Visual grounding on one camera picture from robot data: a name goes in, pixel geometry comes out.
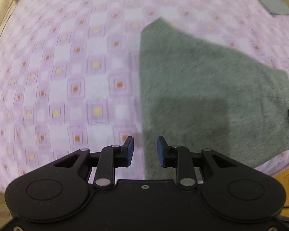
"pink bedsheet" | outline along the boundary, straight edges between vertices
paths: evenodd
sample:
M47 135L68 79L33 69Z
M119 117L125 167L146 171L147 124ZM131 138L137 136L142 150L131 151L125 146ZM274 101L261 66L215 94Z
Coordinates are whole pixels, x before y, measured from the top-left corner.
M289 74L289 16L272 17L257 0L19 0L0 39L0 191L74 150L100 151L128 135L132 167L116 177L144 177L139 43L158 17ZM259 169L287 165L289 151Z

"yellow square dot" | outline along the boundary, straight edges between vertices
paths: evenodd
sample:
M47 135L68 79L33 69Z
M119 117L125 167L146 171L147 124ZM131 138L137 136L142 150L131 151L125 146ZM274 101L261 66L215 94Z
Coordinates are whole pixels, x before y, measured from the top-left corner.
M56 74L61 74L62 73L62 69L56 69Z
M59 110L54 110L53 117L58 117L60 115Z
M93 115L97 115L97 116L100 116L102 113L102 109L101 108L95 108L93 110Z
M93 66L94 68L99 67L99 62L98 62L98 61L93 62L93 63L92 63L92 66Z

